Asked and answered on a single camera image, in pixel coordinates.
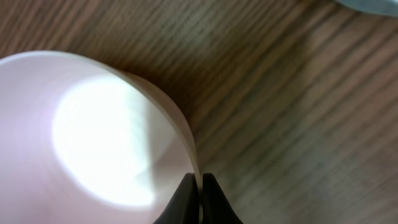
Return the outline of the pink bowl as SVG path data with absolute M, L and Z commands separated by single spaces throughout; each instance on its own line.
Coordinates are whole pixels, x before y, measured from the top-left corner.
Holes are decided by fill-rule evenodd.
M 187 119 L 160 88 L 80 55 L 1 60 L 1 222 L 153 223 L 202 187 Z

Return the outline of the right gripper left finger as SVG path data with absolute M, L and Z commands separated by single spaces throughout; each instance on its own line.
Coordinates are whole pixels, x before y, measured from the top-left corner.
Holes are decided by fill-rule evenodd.
M 194 174 L 187 173 L 154 224 L 199 224 L 199 193 Z

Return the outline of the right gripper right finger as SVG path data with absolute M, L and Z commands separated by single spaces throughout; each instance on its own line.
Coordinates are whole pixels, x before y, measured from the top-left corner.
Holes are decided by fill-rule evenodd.
M 202 205 L 204 224 L 243 224 L 211 173 L 203 174 Z

